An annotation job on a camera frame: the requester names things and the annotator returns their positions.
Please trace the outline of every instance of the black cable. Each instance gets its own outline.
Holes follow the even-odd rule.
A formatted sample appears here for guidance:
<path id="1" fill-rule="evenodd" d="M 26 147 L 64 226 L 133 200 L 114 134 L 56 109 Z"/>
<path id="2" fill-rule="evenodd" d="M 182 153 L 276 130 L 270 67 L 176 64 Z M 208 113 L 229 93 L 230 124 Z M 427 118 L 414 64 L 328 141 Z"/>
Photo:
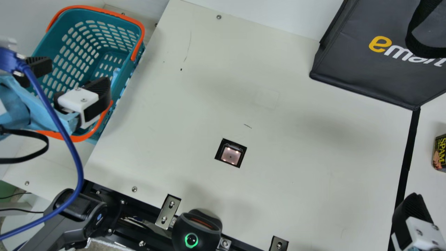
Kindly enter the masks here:
<path id="1" fill-rule="evenodd" d="M 34 159 L 34 158 L 44 154 L 48 150 L 48 147 L 49 147 L 49 144 L 50 144 L 50 141 L 49 141 L 48 137 L 46 137 L 43 134 L 36 133 L 36 132 L 33 132 L 33 131 L 26 131 L 26 130 L 6 129 L 2 125 L 0 125 L 0 135 L 3 135 L 3 134 L 13 134 L 13 135 L 18 135 L 18 136 L 24 136 L 24 137 L 40 139 L 40 140 L 42 140 L 43 142 L 46 143 L 46 146 L 44 146 L 42 149 L 38 150 L 35 153 L 31 153 L 31 154 L 23 156 L 23 157 L 18 157 L 18 158 L 0 158 L 0 164 L 16 164 L 16 163 L 21 163 L 21 162 L 28 161 L 30 159 Z"/>
<path id="2" fill-rule="evenodd" d="M 6 209 L 0 209 L 1 211 L 22 211 L 25 213 L 44 213 L 44 212 L 35 212 L 35 211 L 28 211 L 28 210 L 24 210 L 24 209 L 19 209 L 19 208 L 6 208 Z"/>
<path id="3" fill-rule="evenodd" d="M 13 196 L 21 195 L 21 194 L 31 194 L 31 193 L 30 193 L 30 192 L 20 192 L 20 193 L 16 193 L 16 194 L 13 194 L 13 195 L 10 195 L 10 196 L 7 196 L 7 197 L 0 197 L 0 200 L 2 200 L 2 199 L 8 199 L 8 198 L 11 198 L 11 197 L 13 197 Z"/>

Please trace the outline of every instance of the white table surface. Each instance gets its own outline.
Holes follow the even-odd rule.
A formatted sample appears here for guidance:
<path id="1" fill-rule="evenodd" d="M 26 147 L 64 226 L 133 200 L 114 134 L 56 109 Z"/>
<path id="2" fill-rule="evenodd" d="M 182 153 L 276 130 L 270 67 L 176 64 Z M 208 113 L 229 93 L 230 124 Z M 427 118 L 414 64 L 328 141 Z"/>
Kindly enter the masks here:
<path id="1" fill-rule="evenodd" d="M 273 235 L 385 250 L 412 113 L 311 80 L 316 40 L 217 14 L 170 1 L 86 178 L 157 207 L 180 197 L 178 213 L 210 210 L 262 250 Z M 222 138 L 248 148 L 240 169 L 214 159 Z M 73 166 L 35 164 L 4 180 L 49 199 L 74 186 Z"/>
<path id="2" fill-rule="evenodd" d="M 446 234 L 446 173 L 432 167 L 432 152 L 435 137 L 446 134 L 445 104 L 446 95 L 442 95 L 421 107 L 406 186 L 406 196 L 413 192 L 423 196 L 427 209 L 443 236 Z"/>

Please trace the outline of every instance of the blue cable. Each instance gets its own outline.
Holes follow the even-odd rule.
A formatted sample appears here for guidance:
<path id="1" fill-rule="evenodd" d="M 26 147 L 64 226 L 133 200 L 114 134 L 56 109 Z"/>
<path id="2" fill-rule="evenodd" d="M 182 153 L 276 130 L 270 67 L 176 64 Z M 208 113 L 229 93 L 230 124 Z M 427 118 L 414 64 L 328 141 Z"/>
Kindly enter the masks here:
<path id="1" fill-rule="evenodd" d="M 63 139 L 65 140 L 65 143 L 68 146 L 68 149 L 70 150 L 71 155 L 73 156 L 74 163 L 76 164 L 76 170 L 78 171 L 78 183 L 77 183 L 76 189 L 74 190 L 73 194 L 70 196 L 70 198 L 68 198 L 67 201 L 65 201 L 61 206 L 56 208 L 53 212 L 49 213 L 48 215 L 45 215 L 40 219 L 37 219 L 37 220 L 30 222 L 24 226 L 21 226 L 19 228 L 16 228 L 16 229 L 11 230 L 5 234 L 0 235 L 0 241 L 1 241 L 6 238 L 9 238 L 11 236 L 14 236 L 16 234 L 19 234 L 23 231 L 26 231 L 30 228 L 33 228 L 41 223 L 44 223 L 44 222 L 48 221 L 49 219 L 51 219 L 52 217 L 61 213 L 65 208 L 67 208 L 81 192 L 82 184 L 83 184 L 83 169 L 82 169 L 81 159 L 79 158 L 79 154 L 76 151 L 76 148 L 75 148 L 73 142 L 71 141 L 70 136 L 68 135 L 68 133 L 66 132 L 62 123 L 60 122 L 58 116 L 54 112 L 53 107 L 51 106 L 50 102 L 48 101 L 48 98 L 46 97 L 45 93 L 43 92 L 42 88 L 40 87 L 40 83 L 37 80 L 36 76 L 34 75 L 33 71 L 31 70 L 31 68 L 29 67 L 29 65 L 26 64 L 23 60 L 17 59 L 15 57 L 15 54 L 14 54 L 13 59 L 10 57 L 7 57 L 7 58 L 0 57 L 0 59 L 2 61 L 2 62 L 0 62 L 0 66 L 2 66 L 1 63 L 5 62 L 5 61 L 8 61 L 8 63 L 11 63 L 13 60 L 16 60 L 16 62 L 14 62 L 16 65 L 15 69 L 17 71 L 21 71 L 29 78 L 29 81 L 31 82 L 34 90 L 36 91 L 37 95 L 39 96 L 39 98 L 42 101 L 43 105 L 45 106 L 46 110 L 50 114 L 51 119 L 53 120 L 56 127 L 59 129 L 60 134 L 62 135 Z"/>

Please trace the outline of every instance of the black shopping bag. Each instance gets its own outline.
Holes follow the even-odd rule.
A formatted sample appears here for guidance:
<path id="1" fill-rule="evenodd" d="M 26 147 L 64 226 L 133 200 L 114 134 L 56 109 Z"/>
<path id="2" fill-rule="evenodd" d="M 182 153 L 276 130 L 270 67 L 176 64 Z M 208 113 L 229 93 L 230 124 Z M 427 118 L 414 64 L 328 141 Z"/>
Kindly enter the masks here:
<path id="1" fill-rule="evenodd" d="M 416 110 L 446 92 L 445 47 L 446 1 L 345 0 L 310 77 Z"/>

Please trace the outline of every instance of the green object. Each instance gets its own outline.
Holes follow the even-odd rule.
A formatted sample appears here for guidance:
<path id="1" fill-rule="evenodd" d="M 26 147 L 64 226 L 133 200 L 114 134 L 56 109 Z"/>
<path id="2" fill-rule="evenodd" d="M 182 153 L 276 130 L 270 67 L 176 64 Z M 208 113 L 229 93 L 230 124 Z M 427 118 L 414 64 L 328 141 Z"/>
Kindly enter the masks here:
<path id="1" fill-rule="evenodd" d="M 198 245 L 198 236 L 193 233 L 189 233 L 184 237 L 184 243 L 186 244 L 186 247 L 188 248 L 194 248 Z"/>
<path id="2" fill-rule="evenodd" d="M 13 195 L 14 191 L 16 189 L 17 188 L 15 186 L 0 180 L 0 198 L 8 197 L 10 195 Z M 11 198 L 2 199 L 2 200 L 0 200 L 0 202 L 10 202 L 10 200 L 11 200 Z"/>

